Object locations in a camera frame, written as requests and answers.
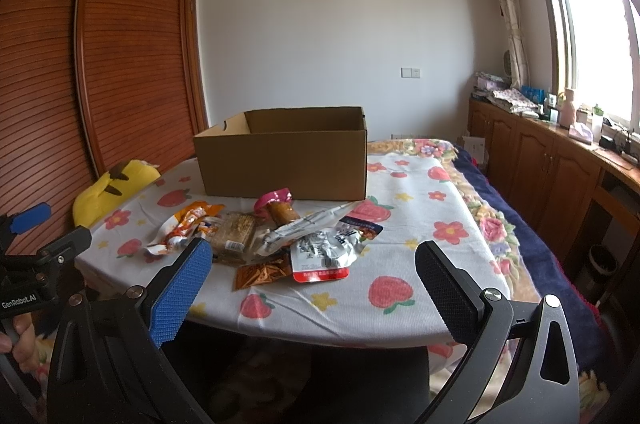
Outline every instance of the open cardboard box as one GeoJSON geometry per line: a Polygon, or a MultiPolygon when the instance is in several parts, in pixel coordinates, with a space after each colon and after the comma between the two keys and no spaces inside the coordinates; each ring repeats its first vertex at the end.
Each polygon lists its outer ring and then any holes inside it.
{"type": "Polygon", "coordinates": [[[359,106],[237,114],[193,138],[207,195],[257,198],[289,188],[299,200],[362,200],[367,127],[359,106]]]}

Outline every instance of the wardrobe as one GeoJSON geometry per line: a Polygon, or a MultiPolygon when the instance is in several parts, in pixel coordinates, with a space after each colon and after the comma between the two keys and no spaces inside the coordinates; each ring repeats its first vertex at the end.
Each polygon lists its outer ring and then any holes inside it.
{"type": "Polygon", "coordinates": [[[161,172],[207,121],[194,0],[0,0],[0,214],[48,202],[31,254],[72,227],[76,195],[118,162],[161,172]]]}

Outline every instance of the finger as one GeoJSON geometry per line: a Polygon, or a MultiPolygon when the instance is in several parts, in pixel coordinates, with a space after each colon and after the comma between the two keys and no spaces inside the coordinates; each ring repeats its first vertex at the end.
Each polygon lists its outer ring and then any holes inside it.
{"type": "Polygon", "coordinates": [[[20,340],[14,346],[15,360],[20,364],[28,360],[36,347],[36,331],[33,325],[30,325],[20,336],[20,340]]]}
{"type": "Polygon", "coordinates": [[[20,314],[14,318],[14,328],[15,331],[18,332],[18,335],[21,336],[22,333],[31,326],[31,313],[27,312],[26,314],[20,314]]]}
{"type": "Polygon", "coordinates": [[[0,334],[0,354],[8,354],[12,347],[11,339],[4,334],[0,334]]]}
{"type": "Polygon", "coordinates": [[[20,363],[20,369],[26,374],[27,372],[35,372],[40,365],[40,356],[38,354],[38,349],[35,348],[33,351],[33,355],[20,363]]]}

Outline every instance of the floral tablecloth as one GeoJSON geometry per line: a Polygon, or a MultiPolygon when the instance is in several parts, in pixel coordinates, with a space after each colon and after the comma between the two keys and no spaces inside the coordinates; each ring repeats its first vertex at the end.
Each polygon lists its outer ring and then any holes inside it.
{"type": "MultiPolygon", "coordinates": [[[[342,280],[298,284],[285,278],[273,284],[232,291],[235,270],[215,264],[190,312],[190,319],[247,335],[338,346],[406,347],[437,345],[449,353],[451,337],[415,272],[414,251],[435,240],[450,260],[482,288],[507,296],[508,282],[481,229],[450,181],[438,157],[452,151],[415,141],[413,154],[371,148],[367,163],[367,199],[354,216],[384,227],[342,280]]],[[[130,285],[146,285],[175,255],[146,255],[142,246],[160,224],[187,203],[206,199],[228,210],[249,211],[247,198],[207,197],[196,160],[187,160],[140,191],[92,227],[92,246],[76,259],[89,285],[115,294],[130,285]]],[[[301,214],[337,202],[295,200],[301,214]]],[[[503,226],[484,232],[498,237],[503,226]]],[[[444,365],[434,360],[433,369],[444,365]]]]}

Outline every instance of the trash can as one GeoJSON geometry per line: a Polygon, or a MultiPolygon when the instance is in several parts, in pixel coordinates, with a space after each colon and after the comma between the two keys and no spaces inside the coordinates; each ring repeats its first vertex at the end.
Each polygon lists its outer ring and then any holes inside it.
{"type": "Polygon", "coordinates": [[[595,304],[617,270],[618,260],[607,247],[591,245],[574,285],[589,303],[595,304]]]}

